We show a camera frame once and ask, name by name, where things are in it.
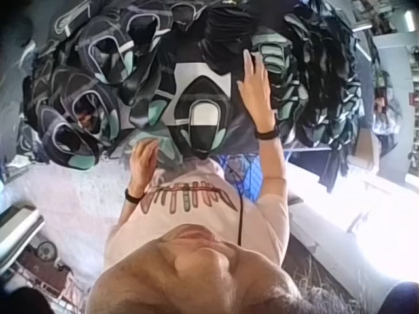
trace black watch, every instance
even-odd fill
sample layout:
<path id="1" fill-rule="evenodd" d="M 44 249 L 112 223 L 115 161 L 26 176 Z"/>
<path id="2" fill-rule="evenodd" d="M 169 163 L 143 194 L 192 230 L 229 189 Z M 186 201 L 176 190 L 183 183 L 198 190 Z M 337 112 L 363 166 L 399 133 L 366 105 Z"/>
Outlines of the black watch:
<path id="1" fill-rule="evenodd" d="M 135 197 L 133 197 L 133 196 L 131 196 L 130 195 L 130 193 L 129 193 L 129 191 L 128 191 L 128 189 L 126 189 L 125 190 L 125 199 L 127 200 L 127 201 L 129 201 L 130 203 L 133 203 L 133 204 L 138 204 L 139 202 L 141 202 L 141 200 L 144 198 L 144 196 L 145 196 L 145 192 L 144 192 L 144 194 L 142 195 L 142 197 L 140 197 L 140 198 L 135 198 Z"/>
<path id="2" fill-rule="evenodd" d="M 257 139 L 260 139 L 261 141 L 269 141 L 271 139 L 275 139 L 278 136 L 280 136 L 280 131 L 279 129 L 274 126 L 274 129 L 270 132 L 266 132 L 266 133 L 259 133 L 257 130 L 255 131 L 255 136 Z"/>

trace left hand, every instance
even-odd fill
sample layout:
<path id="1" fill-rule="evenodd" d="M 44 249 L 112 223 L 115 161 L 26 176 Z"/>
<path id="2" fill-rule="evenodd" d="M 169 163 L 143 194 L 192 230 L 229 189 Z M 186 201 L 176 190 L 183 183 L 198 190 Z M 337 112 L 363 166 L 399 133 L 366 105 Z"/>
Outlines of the left hand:
<path id="1" fill-rule="evenodd" d="M 158 140 L 145 139 L 137 143 L 131 153 L 131 181 L 128 193 L 134 198 L 144 195 L 157 166 Z"/>

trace wheel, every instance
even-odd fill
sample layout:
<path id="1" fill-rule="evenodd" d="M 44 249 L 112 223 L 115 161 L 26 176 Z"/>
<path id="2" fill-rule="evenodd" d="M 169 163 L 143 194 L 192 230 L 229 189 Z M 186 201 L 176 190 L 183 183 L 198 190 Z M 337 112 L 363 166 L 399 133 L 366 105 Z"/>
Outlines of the wheel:
<path id="1" fill-rule="evenodd" d="M 57 259 L 58 250 L 53 242 L 45 241 L 38 246 L 36 255 L 44 262 L 52 262 Z"/>

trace graphic print on shirt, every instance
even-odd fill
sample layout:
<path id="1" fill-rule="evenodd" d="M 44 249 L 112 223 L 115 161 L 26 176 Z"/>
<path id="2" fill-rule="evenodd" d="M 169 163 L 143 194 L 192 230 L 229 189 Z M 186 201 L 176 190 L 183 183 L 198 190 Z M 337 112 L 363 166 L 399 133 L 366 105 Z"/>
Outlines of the graphic print on shirt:
<path id="1" fill-rule="evenodd" d="M 149 213 L 152 203 L 157 204 L 160 202 L 163 207 L 168 203 L 169 213 L 173 215 L 177 211 L 177 198 L 179 196 L 183 204 L 183 210 L 188 213 L 192 208 L 196 209 L 199 207 L 199 195 L 201 195 L 203 203 L 208 207 L 213 207 L 213 203 L 221 201 L 233 211 L 238 211 L 227 192 L 205 181 L 194 181 L 192 184 L 175 183 L 169 186 L 152 188 L 141 200 L 141 210 L 146 215 Z"/>

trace person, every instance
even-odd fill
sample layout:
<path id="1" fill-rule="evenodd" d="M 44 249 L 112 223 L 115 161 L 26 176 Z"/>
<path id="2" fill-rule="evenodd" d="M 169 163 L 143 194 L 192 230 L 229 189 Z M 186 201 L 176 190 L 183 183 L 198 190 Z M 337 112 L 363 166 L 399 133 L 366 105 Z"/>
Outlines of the person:
<path id="1" fill-rule="evenodd" d="M 257 134 L 272 134 L 268 74 L 244 52 L 238 89 Z M 299 291 L 281 268 L 289 240 L 285 161 L 278 137 L 259 141 L 263 184 L 256 203 L 241 197 L 212 160 L 156 170 L 158 143 L 130 158 L 122 213 L 105 246 L 105 271 L 88 314 L 348 313 L 320 288 Z"/>

